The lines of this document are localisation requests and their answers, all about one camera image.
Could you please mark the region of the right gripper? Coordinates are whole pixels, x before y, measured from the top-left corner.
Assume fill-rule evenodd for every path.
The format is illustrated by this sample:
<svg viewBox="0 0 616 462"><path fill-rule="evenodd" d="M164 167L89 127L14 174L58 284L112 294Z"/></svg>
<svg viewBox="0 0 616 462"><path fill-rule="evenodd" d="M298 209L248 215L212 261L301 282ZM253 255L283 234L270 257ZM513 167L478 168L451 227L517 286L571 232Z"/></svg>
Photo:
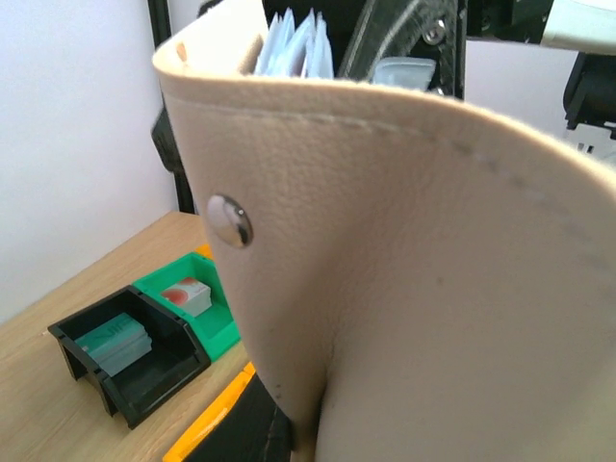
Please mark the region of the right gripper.
<svg viewBox="0 0 616 462"><path fill-rule="evenodd" d="M357 20L337 76L372 78L378 61L392 57L436 62L430 82L447 96L464 98L469 39L540 43L553 0L368 1Z"/></svg>

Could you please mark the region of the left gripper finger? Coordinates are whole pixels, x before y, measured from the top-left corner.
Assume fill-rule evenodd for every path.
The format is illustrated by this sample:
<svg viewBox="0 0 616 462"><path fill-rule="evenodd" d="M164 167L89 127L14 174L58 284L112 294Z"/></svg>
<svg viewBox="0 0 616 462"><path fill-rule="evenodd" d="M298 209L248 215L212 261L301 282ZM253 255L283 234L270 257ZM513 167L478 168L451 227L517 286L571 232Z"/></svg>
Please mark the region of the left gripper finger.
<svg viewBox="0 0 616 462"><path fill-rule="evenodd" d="M221 423L186 457L197 462L287 462L290 420L275 404L259 376L248 382Z"/></svg>

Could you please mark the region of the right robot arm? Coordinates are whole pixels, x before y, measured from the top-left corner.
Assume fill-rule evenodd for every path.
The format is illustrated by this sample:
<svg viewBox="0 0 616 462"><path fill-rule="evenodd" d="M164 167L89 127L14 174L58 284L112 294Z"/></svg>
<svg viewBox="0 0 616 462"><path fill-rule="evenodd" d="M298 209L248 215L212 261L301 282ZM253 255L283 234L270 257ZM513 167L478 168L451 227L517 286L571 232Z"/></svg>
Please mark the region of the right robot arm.
<svg viewBox="0 0 616 462"><path fill-rule="evenodd" d="M338 75L463 98L468 39L577 51L563 92L566 138L614 164L612 1L368 1Z"/></svg>

